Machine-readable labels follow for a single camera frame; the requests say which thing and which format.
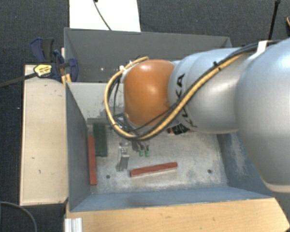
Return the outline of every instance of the gray bin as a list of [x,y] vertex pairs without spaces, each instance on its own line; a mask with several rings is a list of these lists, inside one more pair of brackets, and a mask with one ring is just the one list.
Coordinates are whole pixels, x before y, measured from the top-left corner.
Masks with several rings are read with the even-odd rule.
[[[195,52],[230,47],[227,37],[65,29],[65,57],[75,57],[78,82],[66,86],[70,211],[140,208],[265,198],[262,183],[237,133],[162,133],[150,141],[150,157],[130,149],[129,169],[176,161],[176,171],[130,178],[117,172],[121,138],[107,128],[108,157],[97,157],[97,186],[89,184],[87,131],[107,124],[105,82],[138,55],[179,60]],[[119,90],[118,107],[122,109]]]

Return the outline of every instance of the green block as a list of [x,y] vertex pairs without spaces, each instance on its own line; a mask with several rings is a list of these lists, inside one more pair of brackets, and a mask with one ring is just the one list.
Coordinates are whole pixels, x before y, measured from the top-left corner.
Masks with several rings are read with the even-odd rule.
[[93,125],[96,156],[107,157],[106,127],[104,124]]

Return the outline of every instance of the blue clamp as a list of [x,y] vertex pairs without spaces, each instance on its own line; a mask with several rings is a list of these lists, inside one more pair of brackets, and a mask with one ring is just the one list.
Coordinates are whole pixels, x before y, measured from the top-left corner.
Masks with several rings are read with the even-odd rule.
[[52,74],[47,78],[61,82],[63,74],[60,73],[60,68],[70,68],[72,82],[76,82],[78,76],[78,65],[75,58],[68,59],[68,64],[58,50],[52,51],[54,39],[36,38],[30,43],[30,50],[33,56],[39,63],[48,63],[52,66]]

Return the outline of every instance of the wooden board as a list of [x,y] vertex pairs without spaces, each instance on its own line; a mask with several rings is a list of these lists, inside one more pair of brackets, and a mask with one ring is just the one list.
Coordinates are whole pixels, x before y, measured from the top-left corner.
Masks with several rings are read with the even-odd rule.
[[287,219],[274,198],[70,213],[84,232],[285,232]]
[[[35,65],[26,65],[26,74]],[[64,87],[34,77],[24,84],[20,205],[63,203],[68,197]]]

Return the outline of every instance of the green connector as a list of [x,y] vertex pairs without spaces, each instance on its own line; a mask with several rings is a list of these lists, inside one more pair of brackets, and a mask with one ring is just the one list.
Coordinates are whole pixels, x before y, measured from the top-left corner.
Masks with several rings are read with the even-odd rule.
[[143,155],[144,155],[144,150],[143,149],[140,149],[139,150],[139,156],[142,157]]

